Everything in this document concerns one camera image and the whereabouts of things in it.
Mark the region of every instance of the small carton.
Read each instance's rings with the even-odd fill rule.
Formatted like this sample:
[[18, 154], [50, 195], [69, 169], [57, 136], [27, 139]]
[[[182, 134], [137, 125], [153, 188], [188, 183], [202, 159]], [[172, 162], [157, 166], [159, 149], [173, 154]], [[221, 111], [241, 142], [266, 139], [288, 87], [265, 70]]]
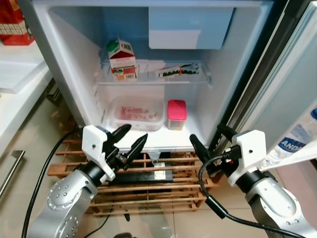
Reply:
[[111, 72], [115, 81], [137, 81], [137, 68], [130, 43], [120, 39], [107, 44]]

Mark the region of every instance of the small jar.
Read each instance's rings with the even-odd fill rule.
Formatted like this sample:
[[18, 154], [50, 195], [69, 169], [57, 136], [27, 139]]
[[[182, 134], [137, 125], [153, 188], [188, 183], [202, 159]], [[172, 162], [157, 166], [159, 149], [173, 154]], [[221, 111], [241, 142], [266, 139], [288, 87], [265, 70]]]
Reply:
[[187, 119], [186, 102], [169, 100], [167, 105], [167, 127], [170, 130], [182, 130]]

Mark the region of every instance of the wooden pallet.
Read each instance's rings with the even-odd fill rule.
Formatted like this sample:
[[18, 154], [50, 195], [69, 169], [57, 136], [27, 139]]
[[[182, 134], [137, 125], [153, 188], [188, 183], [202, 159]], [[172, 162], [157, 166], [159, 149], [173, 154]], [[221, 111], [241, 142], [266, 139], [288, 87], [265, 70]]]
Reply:
[[[70, 174], [79, 164], [85, 164], [87, 158], [80, 150], [80, 140], [66, 140], [66, 149], [56, 152], [62, 156], [59, 164], [51, 164], [48, 175], [63, 178]], [[193, 153], [172, 153], [171, 158], [160, 159], [170, 166], [164, 168], [149, 167], [151, 160], [147, 154], [132, 162], [141, 168], [129, 168], [118, 173], [143, 173], [152, 171], [172, 171], [173, 182], [159, 184], [111, 185], [105, 182], [98, 188], [87, 213], [95, 216], [108, 214], [140, 214], [160, 212], [196, 211], [206, 199], [198, 183], [198, 171], [201, 162]], [[208, 190], [218, 187], [206, 175], [204, 184]]]

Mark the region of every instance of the refrigerator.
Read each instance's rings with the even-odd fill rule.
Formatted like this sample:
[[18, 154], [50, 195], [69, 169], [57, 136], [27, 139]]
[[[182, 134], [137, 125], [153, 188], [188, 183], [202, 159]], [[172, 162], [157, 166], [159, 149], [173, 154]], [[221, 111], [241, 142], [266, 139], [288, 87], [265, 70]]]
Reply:
[[[149, 131], [144, 152], [210, 151], [216, 126], [258, 129], [270, 151], [317, 102], [317, 3], [295, 0], [20, 0], [35, 40], [79, 125], [108, 121], [120, 95], [184, 100], [182, 130]], [[140, 80], [118, 83], [101, 60], [107, 42], [130, 42]], [[155, 80], [149, 68], [197, 63], [196, 77]], [[131, 130], [125, 151], [144, 131]]]

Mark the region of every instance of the plastic bottle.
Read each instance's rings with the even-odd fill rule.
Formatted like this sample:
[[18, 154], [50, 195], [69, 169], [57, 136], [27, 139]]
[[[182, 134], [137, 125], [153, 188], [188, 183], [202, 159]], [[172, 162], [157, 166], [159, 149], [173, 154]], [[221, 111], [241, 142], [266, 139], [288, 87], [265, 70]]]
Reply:
[[263, 167], [273, 166], [302, 149], [317, 138], [317, 108], [303, 116], [300, 123], [275, 146], [263, 161]]

